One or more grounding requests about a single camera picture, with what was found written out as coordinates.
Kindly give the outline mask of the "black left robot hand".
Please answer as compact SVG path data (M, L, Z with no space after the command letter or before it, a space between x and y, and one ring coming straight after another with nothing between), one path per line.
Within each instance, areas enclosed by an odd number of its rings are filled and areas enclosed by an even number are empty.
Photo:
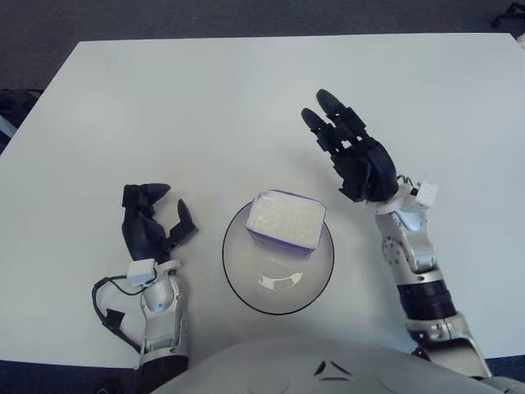
M154 259L162 264L171 260L171 251L185 243L196 231L190 211L183 200L177 202L179 222L166 232L158 223L154 205L170 191L162 183L126 185L122 207L125 210L122 234L134 261Z

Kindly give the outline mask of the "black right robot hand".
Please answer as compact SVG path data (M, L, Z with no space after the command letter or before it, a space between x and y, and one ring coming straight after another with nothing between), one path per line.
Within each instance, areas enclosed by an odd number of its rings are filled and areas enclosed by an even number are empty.
M301 117L321 149L330 154L333 168L342 179L340 192L355 203L391 199L399 185L395 165L384 146L367 133L358 114L333 94L320 89L316 98L328 121L309 108L301 111Z

